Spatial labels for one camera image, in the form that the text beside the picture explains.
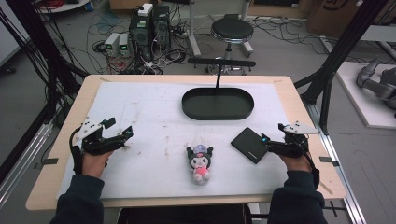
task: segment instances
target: hand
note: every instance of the hand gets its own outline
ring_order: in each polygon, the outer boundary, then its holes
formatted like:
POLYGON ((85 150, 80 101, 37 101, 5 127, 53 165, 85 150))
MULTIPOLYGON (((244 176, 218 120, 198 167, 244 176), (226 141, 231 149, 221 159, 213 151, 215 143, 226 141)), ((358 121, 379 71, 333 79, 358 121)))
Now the hand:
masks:
POLYGON ((301 156, 300 158, 279 157, 285 162, 288 171, 306 171, 309 173, 312 171, 311 165, 305 156, 301 156))
POLYGON ((106 161, 112 153, 113 151, 99 156, 84 153, 82 157, 82 174, 100 178, 102 176, 102 172, 105 170, 106 161))

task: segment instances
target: black oval tray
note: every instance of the black oval tray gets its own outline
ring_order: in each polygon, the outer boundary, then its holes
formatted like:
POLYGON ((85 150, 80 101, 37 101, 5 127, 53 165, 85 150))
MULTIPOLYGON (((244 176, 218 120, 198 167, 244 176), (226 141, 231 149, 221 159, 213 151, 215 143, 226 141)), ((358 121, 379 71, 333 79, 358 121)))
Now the black oval tray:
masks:
POLYGON ((184 93, 184 113, 199 120, 245 119, 253 110, 251 95, 238 88, 195 88, 184 93))

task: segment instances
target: sleeve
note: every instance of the sleeve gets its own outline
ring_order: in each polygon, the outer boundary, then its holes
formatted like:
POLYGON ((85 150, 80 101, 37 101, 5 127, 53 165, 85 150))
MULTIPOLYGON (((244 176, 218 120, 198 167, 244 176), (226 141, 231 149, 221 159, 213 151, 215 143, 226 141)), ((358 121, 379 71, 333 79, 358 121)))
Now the sleeve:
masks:
POLYGON ((67 192, 59 197, 53 223, 103 223, 99 200, 105 182, 88 175, 73 175, 67 192))
POLYGON ((268 224, 326 224, 324 198, 315 190, 312 174, 288 171, 288 177, 284 187, 274 191, 268 224))

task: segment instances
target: kuromi plush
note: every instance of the kuromi plush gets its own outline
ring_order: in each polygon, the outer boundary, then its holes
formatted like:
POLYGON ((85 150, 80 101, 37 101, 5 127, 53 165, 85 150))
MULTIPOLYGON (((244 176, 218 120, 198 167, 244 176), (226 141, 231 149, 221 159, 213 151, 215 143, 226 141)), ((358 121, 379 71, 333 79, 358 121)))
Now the kuromi plush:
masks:
POLYGON ((197 185, 205 184, 209 178, 209 166, 211 163, 213 147, 206 148, 198 145, 191 149, 187 147, 187 156, 192 169, 192 180, 197 185))

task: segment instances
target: stool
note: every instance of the stool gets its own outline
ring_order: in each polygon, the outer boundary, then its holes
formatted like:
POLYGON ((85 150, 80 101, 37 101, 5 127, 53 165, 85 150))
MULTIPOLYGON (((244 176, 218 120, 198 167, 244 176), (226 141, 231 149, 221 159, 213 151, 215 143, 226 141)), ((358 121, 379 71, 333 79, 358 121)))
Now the stool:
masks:
MULTIPOLYGON (((226 15, 224 18, 213 22, 211 34, 218 40, 227 42, 227 49, 225 50, 225 60, 231 59, 231 44, 243 44, 248 42, 253 36, 253 27, 246 21, 239 20, 237 16, 226 15)), ((207 73, 216 74, 219 66, 210 64, 206 68, 207 73)), ((242 67, 225 66, 222 69, 223 74, 231 75, 231 72, 239 72, 240 75, 245 75, 245 70, 242 67)))

